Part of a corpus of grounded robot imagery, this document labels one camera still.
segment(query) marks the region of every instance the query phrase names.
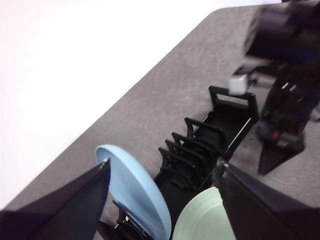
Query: black dish rack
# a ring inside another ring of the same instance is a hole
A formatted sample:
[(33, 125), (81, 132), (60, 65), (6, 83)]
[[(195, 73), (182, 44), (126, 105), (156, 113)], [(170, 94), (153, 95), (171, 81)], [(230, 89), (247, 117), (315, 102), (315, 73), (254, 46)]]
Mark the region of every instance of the black dish rack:
[[(230, 96), (227, 88), (215, 86), (209, 87), (209, 93), (213, 109), (203, 121), (186, 117), (186, 136), (173, 132), (173, 141), (165, 141), (168, 149), (159, 148), (162, 166), (154, 181), (170, 213), (170, 240), (178, 217), (187, 203), (212, 185), (211, 172), (218, 158), (229, 161), (251, 127), (259, 120), (254, 93)], [(246, 104), (224, 100), (218, 95), (245, 100)], [(116, 227), (99, 223), (98, 231), (105, 240), (152, 239), (123, 209), (117, 207), (119, 218)]]

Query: small white block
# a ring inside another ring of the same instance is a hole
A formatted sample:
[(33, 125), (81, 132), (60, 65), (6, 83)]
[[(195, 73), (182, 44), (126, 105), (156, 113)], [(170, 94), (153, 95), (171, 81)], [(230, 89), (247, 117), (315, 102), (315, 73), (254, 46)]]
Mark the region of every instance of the small white block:
[(241, 96), (248, 90), (248, 75), (233, 75), (229, 78), (229, 94), (234, 96)]

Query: white wall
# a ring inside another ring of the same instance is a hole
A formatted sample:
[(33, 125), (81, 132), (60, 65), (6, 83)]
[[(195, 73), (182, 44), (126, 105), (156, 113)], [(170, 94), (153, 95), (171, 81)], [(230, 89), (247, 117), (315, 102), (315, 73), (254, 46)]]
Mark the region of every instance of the white wall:
[(0, 207), (209, 13), (272, 2), (2, 0)]

